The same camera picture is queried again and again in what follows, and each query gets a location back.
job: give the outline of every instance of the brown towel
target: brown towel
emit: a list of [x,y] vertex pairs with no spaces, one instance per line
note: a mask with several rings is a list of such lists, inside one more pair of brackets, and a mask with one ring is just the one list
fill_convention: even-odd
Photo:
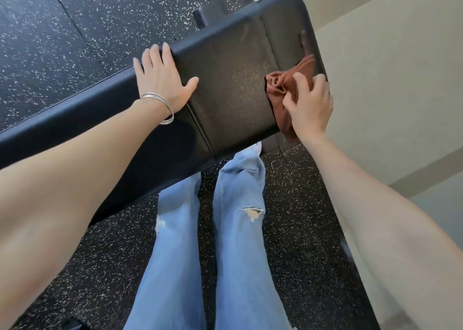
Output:
[[300,142],[296,132],[294,131],[291,116],[288,110],[283,106],[283,98],[286,92],[290,92],[293,96],[293,101],[297,102],[299,95],[297,92],[297,84],[293,78],[293,74],[299,72],[307,78],[310,90],[313,89],[313,70],[315,69],[315,58],[313,54],[304,57],[298,65],[285,72],[273,72],[266,76],[267,80],[267,96],[272,104],[273,113],[276,123],[280,131],[285,134],[286,141]]

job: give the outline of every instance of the left hand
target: left hand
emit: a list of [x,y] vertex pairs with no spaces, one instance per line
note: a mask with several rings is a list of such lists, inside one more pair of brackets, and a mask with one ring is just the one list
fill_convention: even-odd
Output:
[[159,46],[153,45],[143,52],[142,63],[143,67],[137,58],[133,59],[140,96],[157,93],[170,103],[174,112],[180,111],[198,86],[199,79],[191,78],[186,86],[182,86],[170,47],[166,43],[163,45],[162,59]]

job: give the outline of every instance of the hand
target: hand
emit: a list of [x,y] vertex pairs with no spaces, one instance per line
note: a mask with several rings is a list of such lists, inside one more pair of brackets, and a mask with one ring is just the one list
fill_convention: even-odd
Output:
[[304,75],[294,73],[293,76],[297,83],[299,99],[297,104],[294,103],[292,95],[288,92],[283,99],[283,105],[291,115],[294,131],[304,143],[325,134],[333,112],[333,96],[330,95],[330,85],[323,74],[313,78],[312,91]]
[[163,45],[162,59],[159,46],[153,45],[143,52],[142,62],[143,68],[137,58],[133,59],[140,97],[145,93],[157,93],[170,103],[174,112],[180,111],[196,90],[199,79],[191,78],[185,87],[182,86],[170,47],[166,43]]

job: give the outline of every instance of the leg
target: leg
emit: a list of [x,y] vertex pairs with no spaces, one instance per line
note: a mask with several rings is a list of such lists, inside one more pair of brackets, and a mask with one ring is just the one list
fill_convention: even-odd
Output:
[[262,235],[265,168],[261,145],[235,155],[218,174],[216,330],[291,329],[270,274]]
[[124,330],[204,330],[197,173],[159,194],[156,242]]

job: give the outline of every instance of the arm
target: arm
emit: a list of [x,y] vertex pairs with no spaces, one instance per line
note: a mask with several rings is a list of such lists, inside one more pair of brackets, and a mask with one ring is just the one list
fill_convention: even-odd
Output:
[[[197,86],[183,87],[170,48],[134,59],[140,95],[165,97],[179,111]],[[133,105],[95,128],[0,171],[0,329],[53,280],[74,253],[100,204],[146,137],[170,115],[154,99]]]
[[420,329],[461,329],[463,252],[416,205],[368,175],[327,138],[333,98],[324,75],[313,91],[299,73],[299,100],[284,99],[333,205],[365,263]]

